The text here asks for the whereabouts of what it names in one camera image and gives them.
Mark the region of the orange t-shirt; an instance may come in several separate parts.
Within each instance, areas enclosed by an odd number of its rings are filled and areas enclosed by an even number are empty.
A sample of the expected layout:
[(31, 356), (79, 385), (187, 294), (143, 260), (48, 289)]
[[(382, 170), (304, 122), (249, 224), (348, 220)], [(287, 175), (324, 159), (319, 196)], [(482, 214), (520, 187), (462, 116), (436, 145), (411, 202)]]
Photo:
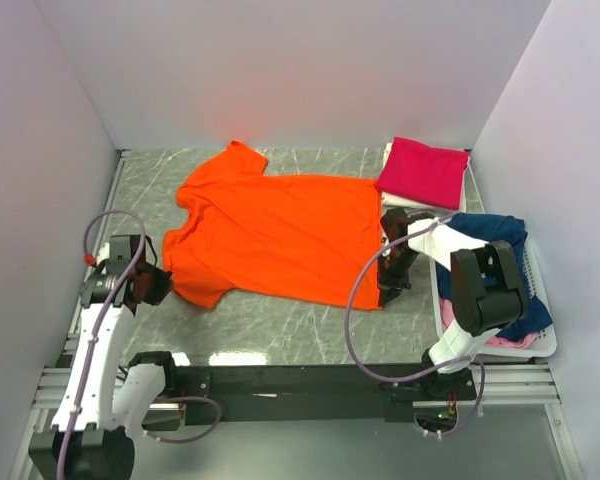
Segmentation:
[(177, 189), (185, 223), (166, 232), (174, 291), (213, 308), (231, 290), (359, 310), (379, 307), (381, 200), (367, 178), (269, 175), (268, 160), (231, 142)]

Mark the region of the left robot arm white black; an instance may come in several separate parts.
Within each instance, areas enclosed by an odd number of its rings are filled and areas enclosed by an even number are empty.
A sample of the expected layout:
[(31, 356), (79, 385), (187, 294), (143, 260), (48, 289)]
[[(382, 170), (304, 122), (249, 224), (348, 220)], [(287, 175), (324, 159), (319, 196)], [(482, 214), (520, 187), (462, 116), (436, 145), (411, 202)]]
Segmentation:
[(180, 378), (171, 353), (144, 352), (117, 380), (119, 363), (141, 304), (156, 306), (171, 275), (146, 255), (140, 234), (114, 235), (92, 259), (80, 291), (80, 331), (69, 380), (49, 428), (33, 434), (29, 457), (44, 479), (128, 479), (135, 439), (154, 400), (173, 399)]

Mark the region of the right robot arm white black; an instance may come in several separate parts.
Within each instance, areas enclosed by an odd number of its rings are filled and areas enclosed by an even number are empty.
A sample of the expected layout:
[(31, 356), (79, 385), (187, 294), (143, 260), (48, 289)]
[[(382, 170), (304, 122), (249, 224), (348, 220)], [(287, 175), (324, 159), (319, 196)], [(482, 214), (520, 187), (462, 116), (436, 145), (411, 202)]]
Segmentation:
[(424, 232), (378, 259), (381, 307), (411, 287), (409, 269), (420, 255), (450, 274), (453, 320), (423, 354), (426, 369), (418, 377), (422, 394), (440, 399), (461, 385), (468, 365), (489, 339), (526, 315), (527, 293), (515, 252), (505, 241), (464, 234), (425, 211), (393, 208), (384, 213), (380, 224), (385, 244)]

